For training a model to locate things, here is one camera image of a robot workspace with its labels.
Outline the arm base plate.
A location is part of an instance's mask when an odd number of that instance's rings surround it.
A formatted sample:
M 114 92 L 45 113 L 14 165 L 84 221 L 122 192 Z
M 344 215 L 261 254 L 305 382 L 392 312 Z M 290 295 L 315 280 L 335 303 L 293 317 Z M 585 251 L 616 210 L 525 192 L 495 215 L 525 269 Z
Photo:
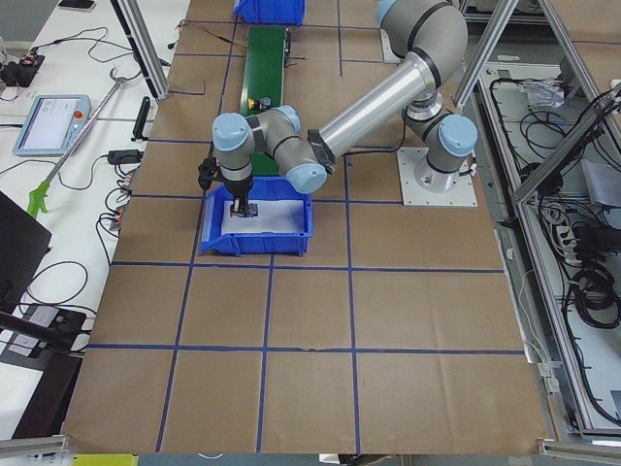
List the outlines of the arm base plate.
M 403 205 L 406 207 L 475 208 L 478 206 L 464 158 L 457 172 L 435 171 L 427 160 L 427 148 L 402 148 L 397 151 Z

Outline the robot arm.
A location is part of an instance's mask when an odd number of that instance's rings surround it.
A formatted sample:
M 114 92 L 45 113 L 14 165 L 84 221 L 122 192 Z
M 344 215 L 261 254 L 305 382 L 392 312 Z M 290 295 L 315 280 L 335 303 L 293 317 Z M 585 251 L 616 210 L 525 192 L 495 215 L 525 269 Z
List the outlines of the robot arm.
M 425 161 L 415 171 L 417 182 L 432 192 L 452 187 L 477 141 L 474 123 L 450 112 L 440 94 L 465 53 L 465 19 L 447 1 L 382 1 L 376 18 L 401 60 L 399 66 L 322 127 L 309 130 L 306 138 L 288 105 L 252 116 L 221 114 L 213 121 L 214 155 L 233 197 L 233 216 L 257 214 L 248 200 L 253 154 L 269 155 L 297 192 L 310 194 L 324 185 L 340 156 L 398 112 L 428 146 Z

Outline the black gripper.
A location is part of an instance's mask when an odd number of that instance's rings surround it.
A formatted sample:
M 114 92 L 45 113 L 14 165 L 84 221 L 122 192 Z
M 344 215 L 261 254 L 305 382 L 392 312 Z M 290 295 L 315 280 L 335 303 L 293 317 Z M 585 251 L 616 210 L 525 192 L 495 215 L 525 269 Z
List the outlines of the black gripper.
M 225 180 L 224 186 L 227 191 L 233 196 L 233 203 L 229 208 L 230 216 L 239 216 L 240 212 L 237 206 L 248 205 L 248 195 L 252 189 L 252 178 L 245 178 L 240 181 Z M 246 217 L 257 217 L 258 206 L 256 204 L 249 204 L 246 208 Z

